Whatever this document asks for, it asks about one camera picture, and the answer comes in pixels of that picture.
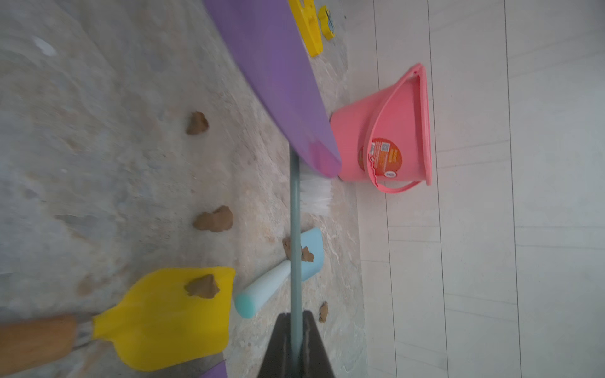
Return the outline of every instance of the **orange sticker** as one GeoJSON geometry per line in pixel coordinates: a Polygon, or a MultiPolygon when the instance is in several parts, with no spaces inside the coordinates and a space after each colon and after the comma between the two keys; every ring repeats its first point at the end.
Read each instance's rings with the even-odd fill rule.
{"type": "MultiPolygon", "coordinates": [[[[365,172],[365,161],[363,159],[363,148],[359,150],[359,167],[365,172]]],[[[399,148],[389,139],[374,138],[370,148],[370,161],[373,162],[376,176],[388,178],[397,177],[397,171],[401,168],[401,152],[399,148]]]]}

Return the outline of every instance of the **pink bucket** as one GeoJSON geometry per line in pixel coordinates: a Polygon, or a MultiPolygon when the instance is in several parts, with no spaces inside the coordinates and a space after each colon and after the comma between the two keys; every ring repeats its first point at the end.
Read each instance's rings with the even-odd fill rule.
{"type": "Polygon", "coordinates": [[[394,85],[338,109],[330,124],[342,158],[343,181],[369,178],[385,193],[401,193],[421,181],[431,184],[427,71],[422,64],[394,85]],[[393,189],[378,180],[412,182],[393,189]]]}

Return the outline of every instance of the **bucket handle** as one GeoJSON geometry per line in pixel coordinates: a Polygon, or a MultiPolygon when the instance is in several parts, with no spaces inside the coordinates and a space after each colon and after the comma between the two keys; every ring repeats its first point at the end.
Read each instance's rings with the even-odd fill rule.
{"type": "MultiPolygon", "coordinates": [[[[405,75],[399,79],[399,81],[395,84],[391,94],[386,98],[386,100],[379,107],[380,111],[376,113],[373,117],[373,121],[370,122],[371,127],[368,128],[368,131],[365,136],[364,143],[364,155],[365,155],[365,167],[366,172],[368,172],[368,176],[370,176],[370,181],[378,188],[379,191],[387,194],[396,194],[405,192],[415,187],[420,183],[420,181],[412,181],[411,183],[397,188],[386,187],[383,184],[378,183],[378,177],[376,176],[376,170],[374,169],[374,164],[370,164],[370,154],[368,151],[370,150],[371,141],[374,139],[374,132],[376,131],[376,125],[378,124],[378,120],[382,115],[382,112],[385,106],[389,103],[391,98],[397,93],[399,87],[401,87],[406,81],[410,80],[413,76],[418,76],[420,78],[420,122],[422,123],[422,131],[423,135],[429,135],[430,133],[430,122],[428,118],[428,94],[427,94],[427,69],[420,63],[416,64],[414,67],[410,68],[405,75]]],[[[431,151],[424,151],[425,161],[431,161],[431,151]]]]}

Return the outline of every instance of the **scraper handle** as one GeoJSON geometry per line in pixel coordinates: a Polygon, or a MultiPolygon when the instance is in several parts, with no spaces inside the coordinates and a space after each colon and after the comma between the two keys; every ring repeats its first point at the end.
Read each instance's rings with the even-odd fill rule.
{"type": "Polygon", "coordinates": [[[0,377],[67,356],[77,328],[73,315],[0,325],[0,377]]]}

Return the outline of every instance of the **purple board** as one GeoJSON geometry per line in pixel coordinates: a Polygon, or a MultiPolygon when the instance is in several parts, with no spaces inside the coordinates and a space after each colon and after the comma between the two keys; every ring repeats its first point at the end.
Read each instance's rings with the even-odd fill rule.
{"type": "Polygon", "coordinates": [[[202,374],[200,378],[227,378],[226,361],[222,360],[221,362],[216,364],[212,369],[202,374]]]}
{"type": "Polygon", "coordinates": [[[204,0],[235,62],[273,121],[326,177],[342,161],[307,51],[286,0],[204,0]]]}

